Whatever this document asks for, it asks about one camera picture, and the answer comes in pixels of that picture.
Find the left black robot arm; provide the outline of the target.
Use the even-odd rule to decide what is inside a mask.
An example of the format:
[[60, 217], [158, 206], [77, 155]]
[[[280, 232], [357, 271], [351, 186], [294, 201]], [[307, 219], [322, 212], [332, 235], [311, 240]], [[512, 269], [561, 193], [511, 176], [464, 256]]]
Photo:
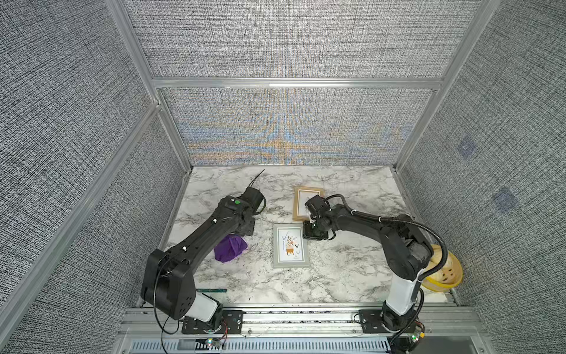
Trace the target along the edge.
[[190, 236], [166, 251], [156, 249], [149, 255], [141, 298], [174, 320], [191, 317], [217, 327], [221, 304], [197, 292], [194, 274], [227, 235], [252, 235], [254, 217], [264, 206], [263, 196], [221, 199], [212, 215]]

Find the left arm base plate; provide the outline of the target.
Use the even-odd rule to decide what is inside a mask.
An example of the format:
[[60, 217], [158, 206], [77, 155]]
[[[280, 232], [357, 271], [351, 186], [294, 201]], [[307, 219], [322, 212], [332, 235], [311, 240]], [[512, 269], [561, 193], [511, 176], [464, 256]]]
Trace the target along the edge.
[[181, 333], [186, 335], [224, 335], [241, 334], [244, 312], [223, 310], [221, 315], [213, 316], [209, 322], [186, 317]]

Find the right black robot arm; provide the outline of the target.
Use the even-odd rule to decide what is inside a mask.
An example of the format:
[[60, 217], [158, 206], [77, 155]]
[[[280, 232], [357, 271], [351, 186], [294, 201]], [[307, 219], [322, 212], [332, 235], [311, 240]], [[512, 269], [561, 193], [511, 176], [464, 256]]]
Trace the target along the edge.
[[311, 221], [304, 222], [304, 237], [332, 240], [336, 232], [352, 232], [377, 241], [392, 272], [392, 282], [381, 312], [382, 326], [399, 333], [418, 317], [415, 305], [423, 274], [433, 256], [433, 247], [419, 227], [407, 215], [398, 218], [358, 212], [345, 204], [331, 205], [321, 196], [309, 199], [305, 206]]

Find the grey green picture frame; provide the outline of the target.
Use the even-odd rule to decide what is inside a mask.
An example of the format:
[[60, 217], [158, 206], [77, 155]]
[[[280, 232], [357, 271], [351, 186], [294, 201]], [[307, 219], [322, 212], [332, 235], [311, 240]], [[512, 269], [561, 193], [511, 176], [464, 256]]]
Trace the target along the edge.
[[300, 223], [274, 224], [274, 268], [307, 268], [310, 266], [308, 243], [303, 239]]

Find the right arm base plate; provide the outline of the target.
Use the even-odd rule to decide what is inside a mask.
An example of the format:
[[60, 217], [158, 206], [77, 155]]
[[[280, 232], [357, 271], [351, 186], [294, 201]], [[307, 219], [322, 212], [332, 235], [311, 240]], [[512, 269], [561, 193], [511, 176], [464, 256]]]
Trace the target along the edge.
[[404, 315], [396, 314], [389, 309], [360, 310], [357, 313], [357, 320], [365, 334], [394, 334], [401, 330], [414, 330], [417, 326], [415, 313], [415, 310], [410, 310]]

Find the light wooden picture frame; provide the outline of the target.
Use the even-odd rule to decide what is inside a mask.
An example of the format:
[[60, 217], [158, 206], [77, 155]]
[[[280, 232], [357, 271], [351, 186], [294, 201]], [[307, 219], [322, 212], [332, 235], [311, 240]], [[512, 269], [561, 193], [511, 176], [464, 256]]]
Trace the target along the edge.
[[294, 187], [293, 199], [293, 221], [309, 221], [310, 212], [306, 207], [306, 203], [314, 196], [324, 196], [324, 190], [318, 187]]

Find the purple cloth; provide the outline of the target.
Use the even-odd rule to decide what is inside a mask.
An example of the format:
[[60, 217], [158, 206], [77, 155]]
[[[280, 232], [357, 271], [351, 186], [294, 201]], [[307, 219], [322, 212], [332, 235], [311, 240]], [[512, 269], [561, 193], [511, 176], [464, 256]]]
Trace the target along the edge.
[[214, 248], [216, 261], [227, 263], [240, 256], [248, 244], [239, 235], [229, 234]]

